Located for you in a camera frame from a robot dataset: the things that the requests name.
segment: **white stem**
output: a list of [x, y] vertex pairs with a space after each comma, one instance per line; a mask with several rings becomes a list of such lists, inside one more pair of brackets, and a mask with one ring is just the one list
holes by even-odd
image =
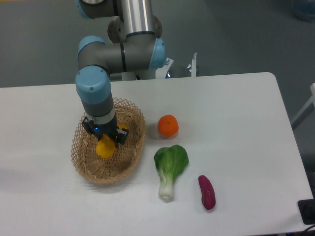
[[161, 173], [161, 185], [159, 186], [158, 194], [166, 200], [172, 200], [174, 196], [174, 183], [171, 179], [165, 177], [163, 171]]

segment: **wicker basket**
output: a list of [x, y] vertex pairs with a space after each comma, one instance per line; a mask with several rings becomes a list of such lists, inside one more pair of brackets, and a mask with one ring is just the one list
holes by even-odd
[[94, 183], [112, 184], [127, 177], [137, 166], [145, 141], [145, 121], [137, 106], [127, 100], [114, 99], [118, 124], [129, 128], [124, 145], [111, 158], [103, 159], [95, 152], [97, 138], [81, 125], [82, 116], [73, 137], [71, 157], [76, 171]]

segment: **green leaf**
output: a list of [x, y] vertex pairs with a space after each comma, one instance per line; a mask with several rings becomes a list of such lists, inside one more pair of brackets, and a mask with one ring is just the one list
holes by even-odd
[[175, 179], [184, 171], [189, 163], [186, 150], [180, 145], [160, 148], [155, 156], [156, 168], [159, 174]]

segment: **purple sweet potato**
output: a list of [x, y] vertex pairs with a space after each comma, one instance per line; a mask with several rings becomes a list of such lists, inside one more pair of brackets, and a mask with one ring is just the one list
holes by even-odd
[[211, 210], [216, 205], [216, 196], [212, 184], [205, 176], [199, 176], [198, 178], [201, 189], [201, 201], [207, 210]]

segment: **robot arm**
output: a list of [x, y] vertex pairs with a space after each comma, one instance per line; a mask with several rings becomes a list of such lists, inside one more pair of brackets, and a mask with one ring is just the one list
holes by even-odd
[[106, 45], [96, 36], [81, 40], [79, 72], [75, 78], [77, 93], [87, 113], [82, 123], [86, 131], [98, 140], [105, 134], [116, 146], [124, 144], [128, 132], [117, 126], [109, 76], [111, 73], [156, 70], [165, 65], [165, 45], [155, 35], [151, 1], [77, 0], [77, 6], [81, 15], [86, 12], [90, 18], [119, 14], [124, 21], [125, 42]]

